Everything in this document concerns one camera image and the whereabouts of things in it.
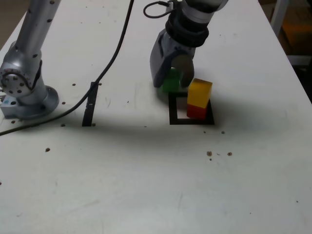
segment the yellow block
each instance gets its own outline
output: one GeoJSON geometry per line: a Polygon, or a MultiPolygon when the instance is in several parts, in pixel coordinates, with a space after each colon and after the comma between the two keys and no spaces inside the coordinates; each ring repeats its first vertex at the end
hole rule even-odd
{"type": "Polygon", "coordinates": [[[206,108],[210,99],[212,86],[213,84],[209,81],[194,78],[189,86],[187,104],[206,108]]]}

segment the black tape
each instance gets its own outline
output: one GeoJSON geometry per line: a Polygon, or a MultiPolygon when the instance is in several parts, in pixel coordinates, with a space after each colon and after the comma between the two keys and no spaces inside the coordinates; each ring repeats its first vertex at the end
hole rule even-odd
{"type": "Polygon", "coordinates": [[[94,108],[96,106],[97,95],[98,95],[98,84],[88,96],[87,105],[84,111],[84,116],[83,116],[83,121],[82,121],[83,127],[92,126],[92,119],[93,119],[94,108]]]}

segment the stacked blocks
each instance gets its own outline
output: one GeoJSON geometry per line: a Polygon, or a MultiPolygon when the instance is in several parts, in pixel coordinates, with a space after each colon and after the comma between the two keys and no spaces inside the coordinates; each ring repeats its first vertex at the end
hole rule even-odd
{"type": "Polygon", "coordinates": [[[212,83],[194,78],[187,97],[187,117],[205,119],[212,83]]]}

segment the floor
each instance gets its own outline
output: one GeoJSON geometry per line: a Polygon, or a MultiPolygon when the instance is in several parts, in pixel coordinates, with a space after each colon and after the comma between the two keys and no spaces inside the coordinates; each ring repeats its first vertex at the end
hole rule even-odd
{"type": "Polygon", "coordinates": [[[0,49],[25,14],[29,3],[30,0],[0,0],[0,49]]]}

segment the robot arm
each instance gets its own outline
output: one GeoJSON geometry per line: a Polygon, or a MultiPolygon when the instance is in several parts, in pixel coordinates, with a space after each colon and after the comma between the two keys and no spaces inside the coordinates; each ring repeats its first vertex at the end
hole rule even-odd
{"type": "Polygon", "coordinates": [[[153,84],[159,88],[170,69],[182,74],[181,87],[188,87],[194,77],[195,49],[204,44],[209,35],[208,24],[214,13],[228,0],[183,0],[177,4],[154,44],[150,66],[153,84]]]}
{"type": "MultiPolygon", "coordinates": [[[[6,118],[32,119],[51,113],[59,103],[57,92],[43,83],[41,47],[61,0],[31,0],[21,31],[0,67],[0,87],[7,94],[0,105],[6,118]]],[[[150,63],[153,83],[160,87],[172,67],[183,74],[187,87],[194,77],[193,57],[209,32],[215,11],[228,0],[176,1],[166,29],[160,32],[150,63]]]]}
{"type": "Polygon", "coordinates": [[[6,118],[30,119],[52,112],[57,92],[43,83],[41,47],[60,0],[31,0],[17,41],[0,67],[0,86],[7,94],[1,104],[6,118]]]}

